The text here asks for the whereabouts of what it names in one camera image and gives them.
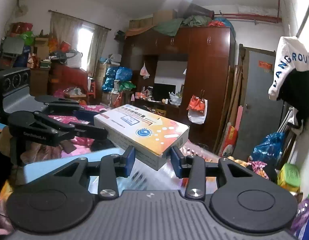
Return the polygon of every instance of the blue circular logo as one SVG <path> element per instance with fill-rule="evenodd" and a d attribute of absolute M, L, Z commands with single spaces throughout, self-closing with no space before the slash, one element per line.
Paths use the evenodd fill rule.
<path fill-rule="evenodd" d="M 147 128 L 141 128 L 136 131 L 136 134 L 140 137 L 148 137 L 152 135 L 152 130 L 147 129 Z"/>

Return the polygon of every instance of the red sticker on door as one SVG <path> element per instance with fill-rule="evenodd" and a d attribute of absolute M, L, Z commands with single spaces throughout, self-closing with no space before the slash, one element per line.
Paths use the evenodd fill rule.
<path fill-rule="evenodd" d="M 259 67 L 267 69 L 267 70 L 272 70 L 273 65 L 259 60 Z"/>

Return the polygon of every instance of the barcode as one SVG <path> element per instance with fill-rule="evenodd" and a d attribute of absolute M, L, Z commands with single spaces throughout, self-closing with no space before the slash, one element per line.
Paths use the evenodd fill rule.
<path fill-rule="evenodd" d="M 178 148 L 180 148 L 181 145 L 182 145 L 182 142 L 183 142 L 183 138 L 181 138 L 181 139 L 177 142 L 176 146 L 177 146 Z"/>

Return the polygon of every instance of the curtain rod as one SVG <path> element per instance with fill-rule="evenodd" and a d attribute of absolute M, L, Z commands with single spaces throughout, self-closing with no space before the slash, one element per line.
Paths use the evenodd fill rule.
<path fill-rule="evenodd" d="M 56 12 L 56 11 L 52 11 L 52 10 L 48 10 L 48 12 L 59 13 L 59 14 L 62 14 L 62 15 L 68 16 L 68 17 L 76 18 L 76 19 L 79 19 L 79 20 L 82 20 L 82 21 L 85 21 L 85 22 L 88 22 L 88 23 L 91 23 L 91 24 L 98 25 L 98 26 L 100 26 L 100 27 L 103 27 L 103 28 L 105 28 L 105 29 L 111 31 L 111 29 L 109 29 L 109 28 L 107 28 L 107 27 L 104 27 L 104 26 L 102 26 L 102 25 L 99 25 L 99 24 L 96 24 L 96 23 L 92 23 L 92 22 L 89 22 L 89 21 L 86 21 L 86 20 L 84 20 L 84 19 L 80 19 L 80 18 L 77 18 L 77 17 L 73 17 L 73 16 L 68 15 L 68 14 L 64 14 L 64 13 L 60 13 L 60 12 Z"/>

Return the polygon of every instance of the black monitor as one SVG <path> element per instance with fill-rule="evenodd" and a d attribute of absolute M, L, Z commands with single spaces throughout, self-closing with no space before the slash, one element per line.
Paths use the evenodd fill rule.
<path fill-rule="evenodd" d="M 152 96 L 155 101 L 161 101 L 162 99 L 170 98 L 169 93 L 176 93 L 176 85 L 167 85 L 155 83 L 152 91 Z"/>

